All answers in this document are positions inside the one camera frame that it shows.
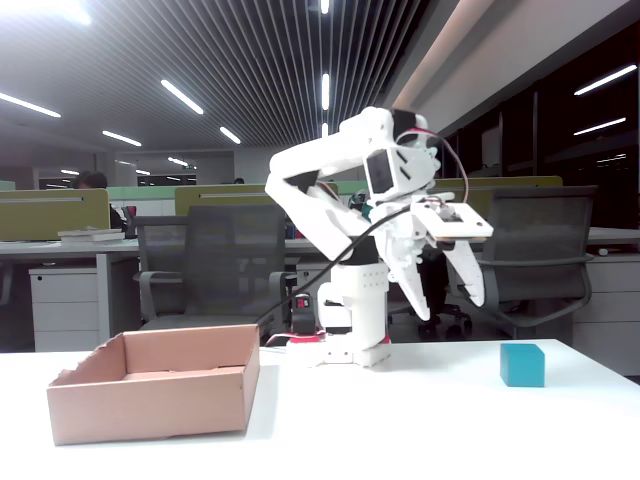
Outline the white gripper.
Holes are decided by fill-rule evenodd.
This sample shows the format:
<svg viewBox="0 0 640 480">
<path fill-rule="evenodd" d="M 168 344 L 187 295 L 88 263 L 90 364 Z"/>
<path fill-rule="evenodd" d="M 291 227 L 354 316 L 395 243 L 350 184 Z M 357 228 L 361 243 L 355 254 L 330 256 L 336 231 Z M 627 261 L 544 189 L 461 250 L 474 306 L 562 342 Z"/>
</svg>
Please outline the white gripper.
<svg viewBox="0 0 640 480">
<path fill-rule="evenodd" d="M 434 184 L 440 162 L 435 147 L 387 146 L 372 152 L 364 162 L 370 193 L 369 220 L 363 231 L 370 235 L 374 225 L 386 219 L 375 230 L 379 257 L 389 268 L 391 282 L 397 283 L 415 313 L 424 321 L 431 317 L 422 279 L 418 271 L 419 257 L 427 244 L 426 230 L 410 212 L 435 213 L 438 220 L 449 220 L 452 210 L 445 201 L 427 192 Z M 484 277 L 468 242 L 440 242 L 439 249 L 448 262 L 451 290 L 462 286 L 466 298 L 475 306 L 485 303 Z"/>
</svg>

